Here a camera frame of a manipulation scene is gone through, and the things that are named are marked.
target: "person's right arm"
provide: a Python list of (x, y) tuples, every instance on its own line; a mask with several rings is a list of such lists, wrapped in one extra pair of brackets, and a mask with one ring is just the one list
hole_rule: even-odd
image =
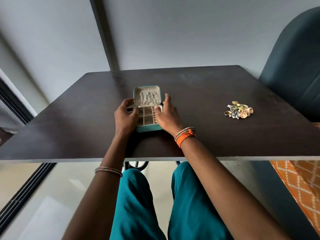
[[(157, 107), (155, 116), (173, 137), (184, 129), (168, 94), (163, 113)], [(290, 239), (259, 201), (196, 137), (187, 137), (181, 149), (234, 239)]]

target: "tiled floor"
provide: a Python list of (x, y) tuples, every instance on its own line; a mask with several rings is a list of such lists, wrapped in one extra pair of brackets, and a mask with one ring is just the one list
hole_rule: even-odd
[[(268, 208), (250, 162), (223, 164)], [(58, 163), (19, 212), (1, 240), (61, 239), (89, 186), (98, 162)], [(173, 205), (171, 176), (174, 161), (152, 161), (143, 171), (153, 194), (159, 226), (166, 234)]]
[(40, 163), (0, 164), (0, 210), (39, 166)]

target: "table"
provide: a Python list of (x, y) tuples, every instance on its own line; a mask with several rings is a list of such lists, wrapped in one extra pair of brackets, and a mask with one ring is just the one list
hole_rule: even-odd
[[(87, 73), (0, 147), (0, 162), (101, 161), (115, 133), (114, 111), (141, 85), (159, 85), (163, 98), (169, 93), (183, 124), (220, 160), (320, 159), (318, 129), (229, 65)], [(253, 107), (253, 115), (226, 117), (232, 101)], [(163, 130), (134, 132), (125, 154), (127, 161), (183, 160)]]

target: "dark blue chair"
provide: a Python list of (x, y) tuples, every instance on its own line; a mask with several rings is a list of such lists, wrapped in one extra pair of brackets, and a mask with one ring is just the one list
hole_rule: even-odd
[(311, 122), (320, 122), (320, 7), (281, 32), (259, 81)]

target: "trousers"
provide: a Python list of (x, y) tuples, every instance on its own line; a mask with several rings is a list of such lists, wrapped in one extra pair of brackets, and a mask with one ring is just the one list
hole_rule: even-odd
[[(233, 239), (188, 162), (174, 170), (171, 189), (169, 240)], [(110, 239), (166, 240), (158, 225), (149, 183), (137, 169), (126, 170), (120, 180)]]

